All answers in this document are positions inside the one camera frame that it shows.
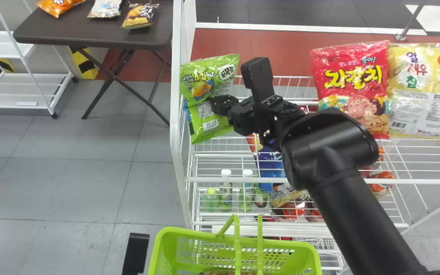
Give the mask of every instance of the orange snack bag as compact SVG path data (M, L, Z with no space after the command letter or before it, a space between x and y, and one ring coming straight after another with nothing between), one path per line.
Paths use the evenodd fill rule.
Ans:
M41 0L37 6L55 18L86 0Z

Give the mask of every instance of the metal pole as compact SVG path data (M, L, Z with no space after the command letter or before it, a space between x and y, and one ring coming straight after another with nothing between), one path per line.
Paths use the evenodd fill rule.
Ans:
M410 29L410 26L413 24L414 20L416 20L417 16L421 13L422 8L427 3L427 0L422 0L422 2L417 6L417 9L415 10L414 14L412 14L412 17L410 18L410 21L408 21L407 26L405 26L405 29L403 29L403 32L401 34L396 34L395 38L398 41L407 41L407 32Z

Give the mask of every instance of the small plastic bottle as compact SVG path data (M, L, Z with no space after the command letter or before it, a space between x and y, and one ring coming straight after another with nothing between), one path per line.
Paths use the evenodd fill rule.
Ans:
M242 175L244 178L252 178L254 173L250 169L244 169ZM252 201L257 190L252 188L252 183L244 183L243 185L241 195L239 196L239 209L242 212L249 212L252 210Z
M215 188L208 188L203 195L203 205L208 212L213 212L218 207L218 193Z
M222 178L230 178L232 171L230 169L223 169L221 172ZM218 202L218 208L223 212L232 211L232 183L220 183L220 201Z

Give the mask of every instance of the folding table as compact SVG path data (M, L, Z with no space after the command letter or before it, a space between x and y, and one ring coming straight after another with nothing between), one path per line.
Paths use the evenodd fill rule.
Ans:
M110 85L116 81L147 104L169 125L169 120L152 104L152 99L165 66L171 66L157 51L171 45L173 0L152 1L152 3L159 3L159 9L154 14L154 24L151 27L133 30L120 28L128 12L128 5L125 2L121 6L121 15L113 19L88 18L87 15L94 4L92 0L87 0L73 7L58 19L38 8L14 31L13 36L20 43L69 46L72 50L80 52L90 62L108 74L108 79L82 116L83 120L88 117ZM84 51L84 47L104 47L122 49L122 51L115 65L108 69ZM143 97L118 77L127 62L132 58L134 52L138 49L148 50L162 61L160 72L157 75L149 99Z

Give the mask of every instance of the yellow snack bag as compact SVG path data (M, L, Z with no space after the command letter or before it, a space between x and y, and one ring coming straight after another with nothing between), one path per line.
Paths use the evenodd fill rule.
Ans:
M391 44L391 136L440 135L440 43Z

